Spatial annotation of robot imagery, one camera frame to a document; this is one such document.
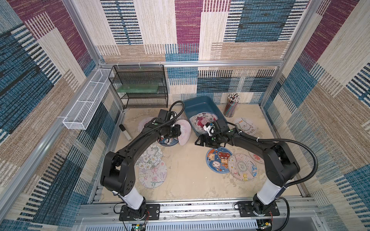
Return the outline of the pink unicorn coaster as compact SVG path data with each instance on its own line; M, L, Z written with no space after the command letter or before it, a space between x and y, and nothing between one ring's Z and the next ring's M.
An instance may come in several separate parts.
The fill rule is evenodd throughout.
M184 119L180 119L176 121L175 125L180 126L181 134L178 137L178 141L181 146L184 146L190 139L191 130L192 130L191 125L187 120L184 120Z

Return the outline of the blue character coaster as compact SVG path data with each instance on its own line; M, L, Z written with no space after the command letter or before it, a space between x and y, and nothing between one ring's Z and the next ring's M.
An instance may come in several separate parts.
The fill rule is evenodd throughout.
M206 164L213 172L227 174L228 161L232 155L232 152L224 147L210 149L206 154Z

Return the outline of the red floral coaster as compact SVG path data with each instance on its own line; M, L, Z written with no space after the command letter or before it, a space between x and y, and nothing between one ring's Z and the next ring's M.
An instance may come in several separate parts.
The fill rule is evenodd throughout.
M207 133L204 129L204 126L207 123L212 123L213 121L216 121L218 119L218 116L213 113L209 112L202 112L198 113L190 118L190 124L193 127L193 129L199 133L199 134L205 134Z

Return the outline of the white daisy coaster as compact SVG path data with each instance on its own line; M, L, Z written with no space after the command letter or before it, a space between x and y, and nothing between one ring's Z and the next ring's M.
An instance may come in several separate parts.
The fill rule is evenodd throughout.
M163 152L161 148L156 144L152 144L139 157L135 166L143 170L153 169L161 162L162 157Z

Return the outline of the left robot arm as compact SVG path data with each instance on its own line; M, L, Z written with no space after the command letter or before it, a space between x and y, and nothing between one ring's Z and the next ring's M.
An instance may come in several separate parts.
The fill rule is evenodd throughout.
M140 134L124 148L105 155L100 184L114 195L119 196L128 210L143 217L146 214L146 200L135 188L135 165L140 156L161 137L177 138L180 125L175 122L184 109L176 113L160 110L157 117L144 125Z

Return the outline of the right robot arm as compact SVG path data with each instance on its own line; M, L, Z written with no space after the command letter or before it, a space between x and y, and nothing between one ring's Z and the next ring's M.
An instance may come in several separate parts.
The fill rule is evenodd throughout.
M197 138L195 145L216 149L229 144L263 159L267 180L251 202L253 213L263 216L275 206L275 200L288 188L288 182L299 173L300 166L286 142L277 139L263 141L244 133L237 126L231 129L229 125L233 124L224 119L207 123L206 133Z

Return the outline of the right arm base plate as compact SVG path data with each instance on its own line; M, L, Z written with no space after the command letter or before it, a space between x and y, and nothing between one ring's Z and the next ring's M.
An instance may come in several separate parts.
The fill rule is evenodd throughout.
M254 201L239 201L233 208L237 210L241 217L264 217L279 216L280 212L275 202L264 205Z

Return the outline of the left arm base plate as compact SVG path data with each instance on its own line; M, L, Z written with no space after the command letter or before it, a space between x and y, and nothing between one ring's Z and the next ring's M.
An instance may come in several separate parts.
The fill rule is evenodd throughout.
M160 211L160 204L144 205L138 210L134 210L128 206L122 206L119 213L119 221L159 220Z

